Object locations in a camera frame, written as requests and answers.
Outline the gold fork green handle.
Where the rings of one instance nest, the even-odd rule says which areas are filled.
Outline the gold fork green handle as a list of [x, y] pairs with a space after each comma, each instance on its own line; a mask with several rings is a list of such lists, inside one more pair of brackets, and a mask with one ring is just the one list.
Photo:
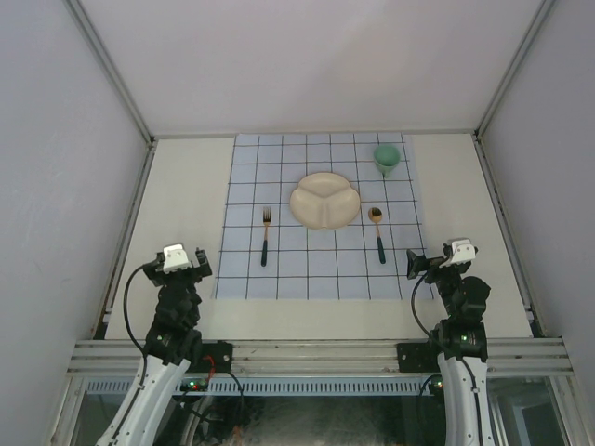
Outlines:
[[269, 228], [271, 225], [271, 208], [265, 206], [262, 212], [262, 223], [264, 226], [263, 244], [261, 248], [260, 266], [266, 267], [268, 263], [269, 250]]

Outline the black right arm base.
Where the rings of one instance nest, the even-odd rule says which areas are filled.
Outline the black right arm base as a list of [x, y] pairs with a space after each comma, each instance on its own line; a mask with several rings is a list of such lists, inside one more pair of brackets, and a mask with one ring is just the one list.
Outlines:
[[[396, 345], [399, 371], [402, 373], [438, 373], [438, 355], [443, 351], [430, 341], [407, 342]], [[487, 345], [456, 345], [444, 356], [461, 358], [479, 358], [487, 361]]]

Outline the cream divided plate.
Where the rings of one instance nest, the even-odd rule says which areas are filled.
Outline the cream divided plate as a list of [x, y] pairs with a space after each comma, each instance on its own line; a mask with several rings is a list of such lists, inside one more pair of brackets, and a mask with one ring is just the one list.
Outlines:
[[347, 226], [361, 210], [359, 192], [339, 174], [313, 173], [302, 178], [289, 198], [293, 217], [311, 230]]

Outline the gold spoon green handle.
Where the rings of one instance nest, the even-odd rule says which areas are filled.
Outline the gold spoon green handle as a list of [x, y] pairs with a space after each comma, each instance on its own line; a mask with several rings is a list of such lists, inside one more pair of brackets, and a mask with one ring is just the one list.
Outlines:
[[374, 223], [376, 229], [376, 240], [377, 240], [377, 254], [378, 260], [382, 265], [385, 265], [386, 255], [384, 250], [384, 245], [382, 242], [381, 232], [380, 232], [380, 223], [382, 221], [382, 211], [377, 207], [371, 207], [368, 210], [368, 218]]

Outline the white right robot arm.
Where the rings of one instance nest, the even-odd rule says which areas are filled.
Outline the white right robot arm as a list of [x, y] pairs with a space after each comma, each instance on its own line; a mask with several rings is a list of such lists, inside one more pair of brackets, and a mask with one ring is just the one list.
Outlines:
[[[486, 389], [488, 351], [483, 324], [491, 287], [468, 274], [477, 254], [478, 248], [465, 238], [444, 243], [441, 256], [406, 251], [406, 278], [416, 282], [410, 298], [413, 318], [428, 338], [429, 364], [439, 370], [443, 382], [447, 445], [495, 443]], [[431, 330], [417, 314], [417, 290], [423, 283], [436, 287], [446, 311], [446, 317]]]

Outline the white black-grid tablecloth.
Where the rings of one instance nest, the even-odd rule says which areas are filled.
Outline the white black-grid tablecloth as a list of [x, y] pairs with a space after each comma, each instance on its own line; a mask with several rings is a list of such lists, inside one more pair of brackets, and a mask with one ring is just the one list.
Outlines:
[[[395, 145], [401, 162], [388, 177], [374, 149]], [[292, 215], [289, 198], [305, 176], [331, 172], [359, 192], [360, 214], [338, 230], [311, 230]], [[218, 299], [385, 300], [411, 297], [406, 251], [425, 249], [413, 152], [389, 133], [242, 134], [235, 138], [215, 296]], [[260, 266], [271, 208], [268, 263]], [[368, 210], [382, 211], [386, 264], [378, 260]]]

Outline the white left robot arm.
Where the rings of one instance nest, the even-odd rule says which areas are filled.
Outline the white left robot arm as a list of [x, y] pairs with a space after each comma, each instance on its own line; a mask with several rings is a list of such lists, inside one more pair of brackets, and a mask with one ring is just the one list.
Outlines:
[[133, 273], [143, 272], [158, 288], [152, 325], [140, 343], [134, 336], [128, 311], [131, 283], [126, 281], [123, 315], [126, 332], [141, 357], [135, 378], [98, 445], [151, 445], [176, 385], [204, 359], [200, 320], [200, 281], [212, 275], [206, 252], [196, 249], [193, 264], [181, 243], [169, 245]]

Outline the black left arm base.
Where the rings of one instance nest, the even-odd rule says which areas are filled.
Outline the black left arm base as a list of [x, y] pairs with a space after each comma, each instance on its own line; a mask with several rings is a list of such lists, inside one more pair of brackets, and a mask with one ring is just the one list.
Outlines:
[[233, 344], [225, 341], [204, 342], [200, 354], [188, 369], [189, 373], [227, 373], [231, 371]]

